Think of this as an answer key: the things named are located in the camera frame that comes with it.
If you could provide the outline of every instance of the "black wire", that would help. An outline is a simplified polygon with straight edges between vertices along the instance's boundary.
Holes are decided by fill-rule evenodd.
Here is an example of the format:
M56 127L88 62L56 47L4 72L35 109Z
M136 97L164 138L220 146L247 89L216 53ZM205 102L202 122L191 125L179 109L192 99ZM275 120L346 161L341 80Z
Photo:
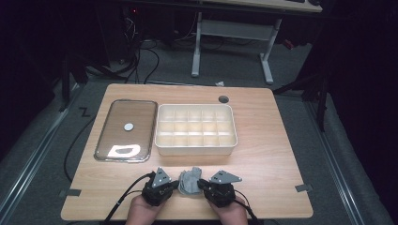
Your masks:
M240 191L238 191L238 190L235 190L235 189L234 189L234 191L237 192L237 193L239 193L239 194L241 194L241 195L243 196L243 198L246 200L246 203L247 203L248 205L246 206L244 203L242 203L242 202L240 202L240 201L237 201L237 200L234 200L234 202L235 202L235 203L238 203L238 204L240 204L240 205L242 205L242 206L248 211L248 213L250 214L250 216L251 216L252 218L255 217L255 219L253 218L254 223L260 224L260 223L258 222L257 217L254 215L254 213L253 213L253 211L252 211L252 209L251 209L251 207L250 207L249 200L246 198L246 196L245 196L242 192L240 192ZM271 221L271 222L273 222L273 223L275 223L275 224L277 224L277 225L281 225L281 224L280 224L277 220L275 220L275 219L267 219L267 220L269 220L269 221Z
M119 201L117 201L117 203L115 204L114 208L111 210L111 212L109 213L108 217L106 217L106 219L103 221L104 225L107 225L109 223L109 221L111 220L112 216L114 215L114 213L116 212L117 208L119 207L119 205L123 202L123 200L126 198L126 196L129 195L130 190L138 183L140 182L142 179L150 177L154 175L154 172L151 173L147 173L143 176L141 176L140 178L138 178L136 181L134 181L134 183L132 183L132 185L127 188L127 190L124 192L124 194L120 197Z
M245 46L245 45L250 45L250 44L257 43L257 42L259 42L259 40L251 39L251 40L246 41L246 42L244 42L244 43L239 43L239 42L237 42L237 41L230 40L230 38L226 38L226 39L225 39L225 42L231 43L231 44L235 44L235 45L242 45L242 46Z
M205 44L205 43L202 43L202 42L204 42L204 41L201 41L201 47L203 48L203 49L206 49L206 50L218 50L219 48L221 48L223 45L224 45L224 43L225 43L225 38L224 37L221 37L221 43L220 43L220 45L219 46L217 46L217 47L215 47L215 48L207 48L207 47L205 47L203 44Z
M281 225L281 223L279 223L277 220L275 219L268 219L269 221L275 223L276 225Z
M72 178L71 178L70 175L68 174L68 170L67 170L68 156L69 156L70 150L72 149L73 145L77 142L77 140L79 139L79 137L80 137L80 135L83 133L83 131L88 127L88 125L91 124L91 122L94 121L94 119L95 119L96 117L97 117L97 116L94 115L93 118L91 118L91 119L84 125L84 127L79 131L79 133L78 133L78 134L75 136L75 138L73 139L73 142L70 144L70 146L69 146L69 148L68 148L68 152L67 152L67 154L65 155L65 158L64 158L64 173L65 173L65 176L67 177L67 179L68 179L70 182L72 182Z
M138 49L138 62L140 62L141 59L141 49ZM140 83L140 76L138 75L138 64L137 68L135 69L135 83Z
M84 221L73 221L73 222L69 222L66 225L72 225L72 224L77 224L77 223L83 223Z
M118 79L118 80L125 80L126 78L124 78L124 77L122 77L122 76L118 76L118 75L120 75L120 74L122 74L122 73L124 73L124 72L127 72L127 71L129 71L130 69L132 69L132 70L134 70L134 68L136 67L136 57L135 57L135 55L131 58L131 60L130 60L130 63L126 66L126 67L123 67L123 68L121 68L120 70L117 70L117 71L115 71L115 72L112 72L113 74L114 74L114 76L109 76L110 78L113 78L113 79ZM105 74L105 73L102 73L102 72L97 72L97 71L94 71L94 70L91 70L90 68L88 68L88 67L86 67L85 68L85 72L87 72L87 73L89 73L89 74L91 74L91 75L94 75L94 76L108 76L108 74Z
M175 44L176 45L179 45L179 46L182 46L182 47L188 47L188 46L192 46L192 45L194 45L195 44L195 39L194 40L192 40L192 38L196 38L196 36L191 36L191 37L186 37L186 38L184 38L184 39L180 39L180 40L175 40ZM178 42L189 42L189 44L181 44L181 43L178 43Z
M150 49L154 49L154 48L156 48L158 46L158 41L155 40L155 39L144 40L144 41L141 42L141 44L144 44L144 42L149 42L149 41L155 42L155 44L153 46L149 47L149 48L141 48L142 50L150 50Z
M154 53L154 54L156 55L156 57L158 58L158 62L156 63L156 66L152 69L152 71L145 77L144 84L146 84L146 81L148 80L148 78L150 77L150 75L152 75L152 73L158 68L159 61L160 61L160 58L159 58L159 56L158 56L157 53L153 52L153 51L150 50L150 49L146 49L146 50L147 50L147 51L150 51L150 52L152 52L152 53Z
M128 196L128 195L130 195L130 194L132 194L132 193L136 193L136 192L143 192L142 190L134 190L134 191L130 191L129 193L127 193L127 195L126 196Z
M128 83L128 82L129 82L129 79L130 79L131 75L134 73L134 71L137 70L139 60L140 60L140 59L137 58L137 56L134 54L135 65L134 65L134 68L133 68L133 69L131 70L131 72L129 73L129 75L126 77L125 83Z
M242 192L240 192L240 191L238 191L238 190L235 190L235 189L234 189L234 191L237 192L237 193L239 193L239 194L241 194L241 195L243 196L243 198L245 198L246 203L248 203L248 206L250 207L248 198L246 198L246 196L245 196Z

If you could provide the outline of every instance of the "white plastic container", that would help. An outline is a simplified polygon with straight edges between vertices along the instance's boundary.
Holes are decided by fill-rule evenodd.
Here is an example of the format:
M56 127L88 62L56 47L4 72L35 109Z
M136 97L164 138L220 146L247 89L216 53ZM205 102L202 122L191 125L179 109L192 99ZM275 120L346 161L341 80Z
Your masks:
M232 109L221 104L160 105L155 144L163 156L230 155L237 145Z

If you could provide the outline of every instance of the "cable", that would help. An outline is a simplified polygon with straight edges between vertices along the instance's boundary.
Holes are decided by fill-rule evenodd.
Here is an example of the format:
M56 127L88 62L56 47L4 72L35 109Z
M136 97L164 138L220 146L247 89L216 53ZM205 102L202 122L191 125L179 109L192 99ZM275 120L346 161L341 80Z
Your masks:
M79 131L79 133L78 133L78 134L75 136L75 138L73 139L73 142L70 144L70 146L69 146L69 148L68 148L68 152L67 152L67 154L65 155L65 158L64 158L64 174L65 174L65 176L67 177L67 179L68 179L70 182L72 182L72 178L71 178L70 175L68 174L68 170L67 170L67 162L68 162L68 156L69 156L70 150L72 149L72 147L73 147L73 145L76 143L76 141L79 139L79 137L80 137L80 135L83 133L83 131L88 127L88 125L91 124L91 122L94 121L94 119L95 119L96 117L97 117L97 116L94 115L93 118L91 118L91 119L84 125L84 127Z
M128 46L129 46L128 47L128 56L127 57L130 57L130 51L131 50L134 51L134 50L139 49L141 47L141 44L142 44L141 41L136 41L135 44L134 44L134 39L138 38L138 40L140 40L141 37L142 37L142 32L138 32L137 33L136 23L133 20L131 20L130 18L125 18L125 20L130 22L129 27L127 28L126 32L124 33L124 35L125 35L125 37L127 39L127 42L128 42ZM132 31L131 40L130 40L129 39L130 35L128 34L128 32L131 30L132 27L133 27L133 31ZM122 73L125 73L125 72L127 72L129 70L131 70L131 74L132 74L134 72L135 68L138 65L138 62L137 62L136 59L137 59L137 57L136 57L135 52L134 52L132 54L130 63L126 67L123 67L123 68L121 68L121 69L119 69L119 70L117 70L115 72L111 71L110 69L108 69L106 67L102 67L102 66L94 67L99 72L94 71L94 70L92 70L92 69L90 69L88 67L85 69L85 71L87 73L95 75L95 76L104 76L105 75L105 76L108 76L110 78L114 78L114 79L118 79L118 80L125 80L126 81L126 79L127 79L126 77L122 77L122 76L118 76L118 75L120 75Z
M157 41L156 39L146 39L146 40L143 40L143 41L141 41L141 45L142 45L144 42L155 42L155 44L154 44L153 46L151 46L150 48L141 48L142 50L154 49L154 48L156 48L156 47L158 46L158 41Z
M128 196L128 195L130 195L130 194L132 194L132 193L136 193L136 192L143 192L143 191L142 191L142 190L134 190L134 191L131 191L131 192L127 193L126 196Z
M179 40L179 41L175 41L175 44L178 45L178 46L182 46L182 47L189 47L189 46L192 46L192 45L194 45L195 42L196 42L194 39L191 40L192 38L195 38L195 36L191 36L191 37L187 37L187 38L185 38L185 39L181 39L181 40ZM181 44L181 43L179 43L179 42L183 42L183 41L189 42L189 43L188 43L188 44Z
M231 39L231 38L226 38L226 39L225 39L225 42L231 43L231 44L235 44L235 45L241 45L241 46L250 45L250 44L255 44L255 43L259 42L259 40L251 39L251 40L248 40L248 41L246 41L246 42L244 42L244 43L239 43L239 42L237 42L237 41L233 41L233 40L230 40L230 39Z
M148 80L148 78L150 77L150 75L152 75L152 73L158 68L159 61L160 61L159 56L158 56L155 52L153 52L153 51L150 50L150 49L146 49L146 50L147 50L147 51L150 51L150 52L152 52L152 53L154 53L154 54L156 55L156 57L158 58L158 62L156 63L156 66L152 69L152 71L151 71L148 75L146 75L145 80L144 80L144 84L146 84L146 81Z
M67 223L67 225L78 224L78 223L83 223L83 222L85 222L85 221L72 221L72 222Z
M221 43L220 43L219 46L217 46L217 47L215 47L215 48L207 48L207 47L205 47L205 46L203 45L203 44L205 44L205 43L202 43L202 42L204 42L204 41L202 41L202 42L201 42L201 48L206 49L206 50L218 50L218 49L221 48L221 47L224 45L224 43L225 43L225 38L224 38L224 37L213 37L213 38L207 37L207 39L210 39L210 40L212 40L212 39L221 39Z
M195 16L193 17L193 22L192 22L191 29L190 29L190 31L187 33L187 35L186 35L185 37L182 37L182 38L179 38L179 39L175 39L175 41L179 41L179 40L184 40L184 39L189 39L189 38L195 37L195 35L190 36L190 37L188 37L188 35L190 35L190 34L192 33L193 27L195 26L195 22L196 22L197 16L198 16L198 13L196 12L196 13L195 13Z
M245 205L244 203L242 203L242 202L240 202L240 201L238 201L238 200L234 200L234 202L235 202L235 203L238 203L238 204L240 204L240 205L242 205L242 206L248 211L249 215L251 216L251 218L253 219L253 222L254 222L255 224L260 224L259 221L258 221L258 219L257 219L257 217L254 215L253 210L252 210L251 207L250 207L249 200L246 198L246 196L245 196L242 192L240 192L240 191L238 191L238 190L236 190L236 189L234 189L234 191L237 192L237 193L239 193L240 195L242 195L243 198L246 200L246 203L247 203L248 205ZM275 219L268 219L268 220L271 221L271 222L273 222L273 223L275 223L275 224L277 224L277 225L281 225L281 224L280 224L277 220L275 220Z
M111 220L112 216L114 215L114 213L116 212L117 208L119 207L119 205L124 201L124 199L126 198L126 196L129 195L130 190L138 183L140 182L142 179L150 177L151 175L153 175L154 172L151 173L147 173L143 176L141 176L140 178L138 178L136 181L134 181L134 183L132 183L132 185L127 188L127 190L125 191L125 193L122 195L122 197L120 197L119 201L117 201L117 203L115 204L114 208L111 210L111 212L109 213L108 217L106 217L106 219L103 221L104 225L107 225L109 223L109 221Z
M138 49L138 61L137 61L137 67L135 68L135 84L140 83L140 76L138 76L138 64L141 59L141 49Z
M138 57L134 54L134 60L135 60L134 68L131 70L131 73L129 73L129 75L126 77L125 83L128 83L128 82L129 82L129 78L130 78L131 75L134 73L134 71L137 70L138 64L139 64L139 62L140 62L140 54L138 54Z

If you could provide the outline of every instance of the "human hand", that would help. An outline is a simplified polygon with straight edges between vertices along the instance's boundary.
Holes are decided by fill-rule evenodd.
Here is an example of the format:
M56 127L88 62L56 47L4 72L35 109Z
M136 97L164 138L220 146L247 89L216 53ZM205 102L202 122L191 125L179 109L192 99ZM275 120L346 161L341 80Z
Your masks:
M238 196L236 200L245 203L245 201ZM214 212L219 216L222 225L247 225L248 219L246 215L246 209L242 205L232 202L226 207L219 208L211 201L207 201Z
M145 201L142 195L134 197L131 200L126 225L152 224L164 205L165 202L159 206L152 206Z

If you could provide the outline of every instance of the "table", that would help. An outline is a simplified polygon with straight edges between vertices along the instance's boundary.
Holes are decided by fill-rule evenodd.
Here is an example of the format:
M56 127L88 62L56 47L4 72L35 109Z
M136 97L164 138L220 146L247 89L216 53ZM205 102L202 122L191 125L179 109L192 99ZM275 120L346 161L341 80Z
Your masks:
M229 98L234 114L237 146L230 156L163 157L155 144L144 163L96 161L93 157L111 103L121 98L153 100L161 104L221 104ZM258 218L308 218L313 208L287 138L274 96L265 88L111 84L100 105L81 161L71 184L79 196L68 196L61 212L65 220L104 220L124 191L140 176L162 167L177 180L193 166L208 179L219 169L237 175L234 188L249 199ZM142 189L147 180L134 189ZM131 194L113 219L126 219ZM215 219L204 195L186 196L174 191L158 219Z
M320 6L316 7L311 5L308 1L304 3L296 3L291 1L272 0L205 0L203 2L211 3L224 3L231 5L242 5L249 7L261 7L261 8L275 8L282 10L296 10L301 12L321 12ZM201 36L212 35L220 37L230 38L246 38L255 40L264 40L267 42L267 47L264 53L260 53L260 62L263 68L264 77L267 84L273 84L272 74L269 68L268 58L272 50L275 38L278 35L278 31L281 26L282 19L278 18L273 25L259 25L259 24L247 24L240 22L224 22L214 20L202 20L202 13L198 13L198 19L196 24L196 43L195 50L193 53L192 60L192 71L193 77L199 76L200 61L201 61Z

